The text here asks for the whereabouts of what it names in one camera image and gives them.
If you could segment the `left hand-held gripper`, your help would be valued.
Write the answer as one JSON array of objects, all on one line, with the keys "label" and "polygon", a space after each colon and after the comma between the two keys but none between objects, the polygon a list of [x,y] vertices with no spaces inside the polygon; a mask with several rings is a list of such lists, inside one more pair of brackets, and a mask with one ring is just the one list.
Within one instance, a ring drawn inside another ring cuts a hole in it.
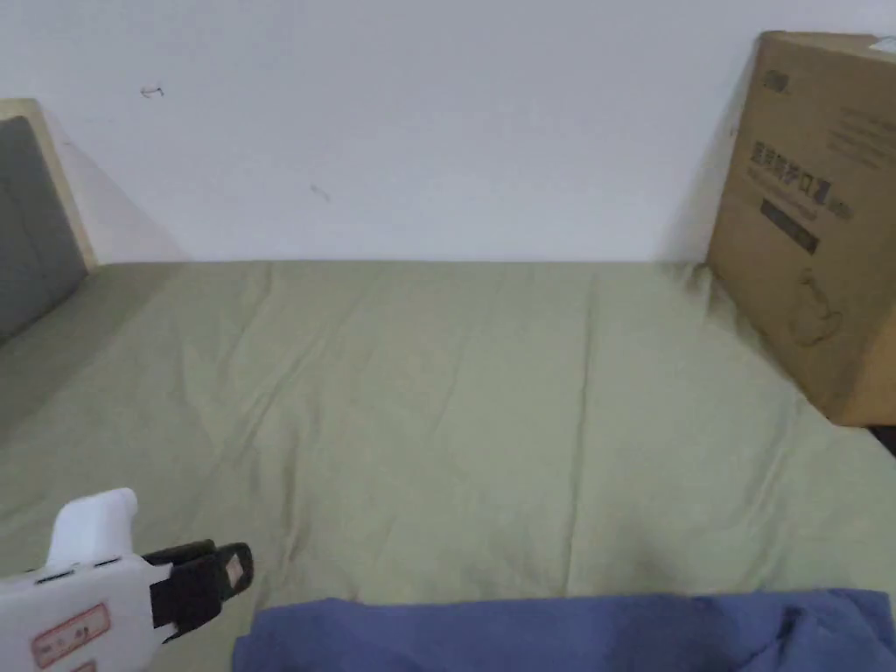
[{"label": "left hand-held gripper", "polygon": [[146,671],[253,583],[245,542],[135,552],[128,488],[68,502],[45,564],[1,583],[4,671]]}]

